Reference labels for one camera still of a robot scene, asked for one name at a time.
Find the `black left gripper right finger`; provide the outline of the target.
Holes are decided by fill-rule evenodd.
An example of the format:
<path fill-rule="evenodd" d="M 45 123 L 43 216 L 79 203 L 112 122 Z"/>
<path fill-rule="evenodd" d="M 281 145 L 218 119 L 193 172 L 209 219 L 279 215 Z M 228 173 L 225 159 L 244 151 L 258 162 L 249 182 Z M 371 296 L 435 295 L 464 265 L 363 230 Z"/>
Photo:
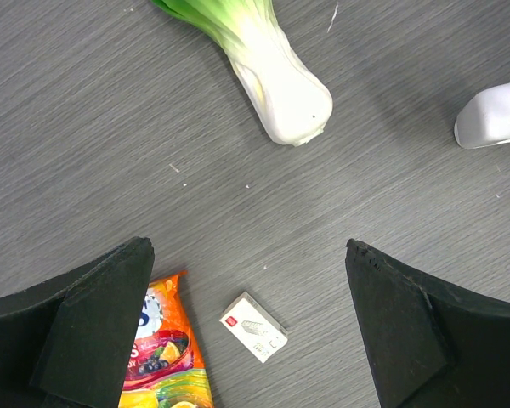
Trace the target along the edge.
<path fill-rule="evenodd" d="M 351 239 L 349 289 L 382 407 L 510 407 L 510 303 Z"/>

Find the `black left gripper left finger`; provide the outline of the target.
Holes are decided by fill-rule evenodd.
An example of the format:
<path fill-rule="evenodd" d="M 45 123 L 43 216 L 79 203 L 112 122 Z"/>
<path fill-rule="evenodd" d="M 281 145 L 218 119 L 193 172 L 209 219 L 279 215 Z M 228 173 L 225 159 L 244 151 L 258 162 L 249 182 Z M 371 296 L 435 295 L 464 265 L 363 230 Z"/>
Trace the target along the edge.
<path fill-rule="evenodd" d="M 0 298 L 0 407 L 116 407 L 155 260 L 134 237 Z"/>

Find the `staples box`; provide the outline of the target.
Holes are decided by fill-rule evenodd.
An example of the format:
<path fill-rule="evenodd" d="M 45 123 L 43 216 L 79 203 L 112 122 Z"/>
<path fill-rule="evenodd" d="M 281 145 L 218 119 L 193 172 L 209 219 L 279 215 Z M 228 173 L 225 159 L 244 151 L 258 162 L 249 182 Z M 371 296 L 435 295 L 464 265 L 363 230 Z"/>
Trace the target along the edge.
<path fill-rule="evenodd" d="M 281 350 L 288 341 L 286 329 L 248 292 L 237 297 L 219 321 L 261 363 Z"/>

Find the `white stapler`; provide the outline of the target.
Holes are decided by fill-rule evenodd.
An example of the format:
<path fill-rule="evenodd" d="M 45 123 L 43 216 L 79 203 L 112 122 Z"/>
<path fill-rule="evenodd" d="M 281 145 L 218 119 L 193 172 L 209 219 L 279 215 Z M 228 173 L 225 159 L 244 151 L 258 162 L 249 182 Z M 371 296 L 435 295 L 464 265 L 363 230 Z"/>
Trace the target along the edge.
<path fill-rule="evenodd" d="M 463 149 L 509 144 L 510 83 L 477 93 L 458 114 L 454 136 Z"/>

